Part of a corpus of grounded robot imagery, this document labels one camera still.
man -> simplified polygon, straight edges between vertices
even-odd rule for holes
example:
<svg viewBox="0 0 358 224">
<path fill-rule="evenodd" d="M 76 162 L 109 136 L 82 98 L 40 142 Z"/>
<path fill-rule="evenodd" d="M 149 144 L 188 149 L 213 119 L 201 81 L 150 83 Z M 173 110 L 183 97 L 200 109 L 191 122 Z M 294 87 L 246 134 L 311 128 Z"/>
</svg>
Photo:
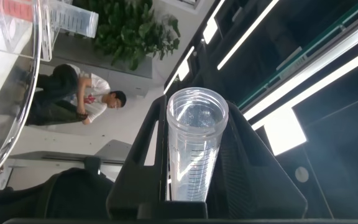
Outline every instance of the man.
<svg viewBox="0 0 358 224">
<path fill-rule="evenodd" d="M 51 125 L 81 121 L 92 123 L 106 108 L 122 108 L 126 95 L 110 91 L 109 83 L 75 65 L 57 66 L 53 73 L 40 74 L 27 124 Z"/>
</svg>

dark hair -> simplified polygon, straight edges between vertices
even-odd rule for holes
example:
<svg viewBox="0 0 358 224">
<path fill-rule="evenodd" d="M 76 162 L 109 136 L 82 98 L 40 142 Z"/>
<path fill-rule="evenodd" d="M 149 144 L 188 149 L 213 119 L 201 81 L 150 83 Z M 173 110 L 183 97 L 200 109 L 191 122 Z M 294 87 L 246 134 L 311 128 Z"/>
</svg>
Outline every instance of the dark hair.
<svg viewBox="0 0 358 224">
<path fill-rule="evenodd" d="M 110 95 L 113 93 L 116 94 L 116 99 L 121 101 L 121 107 L 124 107 L 127 102 L 127 96 L 125 95 L 125 93 L 123 91 L 111 91 Z"/>
</svg>

potted plant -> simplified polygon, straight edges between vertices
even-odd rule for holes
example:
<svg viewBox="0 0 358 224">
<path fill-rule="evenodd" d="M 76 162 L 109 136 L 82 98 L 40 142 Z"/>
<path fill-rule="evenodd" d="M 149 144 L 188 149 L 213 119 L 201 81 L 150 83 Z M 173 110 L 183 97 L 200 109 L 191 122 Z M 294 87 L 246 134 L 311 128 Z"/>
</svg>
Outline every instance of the potted plant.
<svg viewBox="0 0 358 224">
<path fill-rule="evenodd" d="M 112 55 L 111 65 L 118 60 L 128 62 L 136 70 L 148 54 L 160 60 L 178 49 L 178 20 L 166 15 L 157 21 L 152 0 L 76 0 L 75 6 L 99 14 L 94 49 Z"/>
</svg>

cup rim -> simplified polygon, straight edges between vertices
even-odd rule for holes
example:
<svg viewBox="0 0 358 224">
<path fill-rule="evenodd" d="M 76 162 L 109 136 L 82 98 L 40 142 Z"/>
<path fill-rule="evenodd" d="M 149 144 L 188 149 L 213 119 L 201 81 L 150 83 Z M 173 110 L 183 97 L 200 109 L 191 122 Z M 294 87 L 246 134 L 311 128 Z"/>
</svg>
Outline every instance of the cup rim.
<svg viewBox="0 0 358 224">
<path fill-rule="evenodd" d="M 182 94 L 184 91 L 202 91 L 205 95 L 208 95 L 210 97 L 210 99 L 209 98 L 206 99 L 208 101 L 212 101 L 212 99 L 214 98 L 216 100 L 216 102 L 214 101 L 214 103 L 218 103 L 219 109 L 223 112 L 222 120 L 220 120 L 214 126 L 208 127 L 208 128 L 184 126 L 178 122 L 175 122 L 176 119 L 173 117 L 173 115 L 171 113 L 169 113 L 169 111 L 170 111 L 169 108 L 170 108 L 170 105 L 171 105 L 171 102 L 173 101 L 173 99 L 175 99 L 179 94 Z M 224 129 L 226 128 L 228 118 L 229 118 L 229 106 L 227 105 L 226 100 L 219 93 L 216 93 L 215 91 L 207 89 L 207 88 L 189 87 L 189 88 L 184 88 L 182 90 L 179 90 L 169 98 L 168 105 L 167 105 L 167 121 L 168 121 L 169 125 L 173 126 L 177 131 L 181 132 L 182 134 L 184 134 L 190 138 L 191 137 L 193 137 L 193 138 L 208 138 L 211 136 L 221 134 L 224 131 Z M 201 129 L 205 130 L 205 131 L 202 133 L 198 133 L 198 131 Z"/>
</svg>

ceiling light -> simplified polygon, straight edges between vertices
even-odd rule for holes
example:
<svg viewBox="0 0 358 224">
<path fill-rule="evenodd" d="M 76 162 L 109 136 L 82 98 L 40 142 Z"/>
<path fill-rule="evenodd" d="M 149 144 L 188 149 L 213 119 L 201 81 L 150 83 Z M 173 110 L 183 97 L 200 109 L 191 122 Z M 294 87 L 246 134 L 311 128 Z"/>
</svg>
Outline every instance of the ceiling light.
<svg viewBox="0 0 358 224">
<path fill-rule="evenodd" d="M 311 87 L 307 88 L 305 91 L 303 91 L 302 93 L 300 93 L 296 97 L 292 98 L 290 101 L 286 102 L 284 105 L 282 105 L 281 107 L 277 108 L 275 111 L 273 111 L 272 113 L 268 114 L 266 117 L 264 117 L 261 120 L 259 120 L 258 122 L 256 122 L 254 125 L 252 125 L 252 129 L 253 130 L 259 129 L 263 125 L 265 125 L 268 122 L 270 122 L 269 120 L 272 118 L 272 115 L 276 111 L 282 110 L 283 108 L 292 108 L 292 107 L 294 107 L 298 103 L 300 103 L 303 100 L 307 99 L 309 96 L 315 94 L 317 91 L 321 90 L 322 88 L 328 86 L 330 83 L 332 83 L 333 81 L 337 80 L 338 78 L 341 78 L 342 76 L 344 76 L 345 74 L 347 74 L 351 70 L 355 69 L 356 67 L 358 67 L 358 56 L 356 58 L 354 58 L 353 60 L 351 60 L 350 62 L 347 62 L 345 65 L 343 65 L 339 69 L 333 71 L 331 74 L 329 74 L 328 76 L 324 77 L 322 80 L 318 81 L 317 83 L 315 83 Z"/>
<path fill-rule="evenodd" d="M 188 72 L 190 70 L 189 66 L 188 66 L 188 63 L 187 63 L 187 59 L 190 57 L 190 55 L 191 55 L 191 53 L 193 51 L 194 51 L 194 46 L 191 47 L 191 49 L 187 53 L 186 57 L 183 59 L 183 61 L 179 65 L 178 70 L 175 72 L 175 74 L 171 78 L 171 81 L 169 81 L 167 87 L 164 89 L 163 94 L 167 93 L 168 89 L 171 87 L 171 85 L 172 85 L 173 81 L 175 80 L 175 78 L 177 77 L 177 75 L 179 75 L 180 81 L 182 81 L 187 76 L 187 74 L 188 74 Z"/>
<path fill-rule="evenodd" d="M 218 65 L 218 70 L 220 70 L 223 65 L 230 59 L 234 52 L 241 46 L 241 44 L 248 38 L 248 36 L 254 31 L 254 29 L 262 22 L 266 15 L 273 9 L 274 5 L 278 3 L 278 0 L 273 0 L 265 10 L 260 14 L 260 16 L 255 20 L 255 22 L 249 27 L 245 34 L 240 38 L 240 40 L 235 44 L 235 46 L 229 51 L 229 53 L 223 58 L 221 63 Z"/>
<path fill-rule="evenodd" d="M 347 52 L 353 46 L 358 44 L 358 30 L 355 31 L 348 38 L 343 40 L 337 46 L 332 48 L 329 52 L 324 54 L 322 57 L 317 59 L 311 65 L 302 70 L 299 74 L 294 76 L 292 79 L 278 87 L 276 90 L 267 95 L 263 100 L 260 100 L 255 106 L 244 113 L 246 120 L 250 120 L 261 111 L 269 107 L 271 104 L 276 102 L 278 99 L 289 93 L 299 84 L 303 83 L 309 77 L 320 71 L 326 65 L 337 59 L 339 56 Z"/>
<path fill-rule="evenodd" d="M 218 6 L 216 6 L 216 9 L 214 10 L 211 17 L 208 19 L 208 22 L 206 23 L 206 27 L 203 31 L 203 36 L 204 36 L 206 44 L 209 44 L 209 42 L 211 41 L 215 32 L 218 30 L 218 25 L 216 24 L 215 16 L 218 13 L 221 6 L 223 5 L 223 2 L 224 2 L 224 0 L 221 0 L 219 2 Z"/>
<path fill-rule="evenodd" d="M 275 111 L 265 124 L 265 131 L 274 156 L 306 142 L 306 136 L 291 108 Z"/>
</svg>

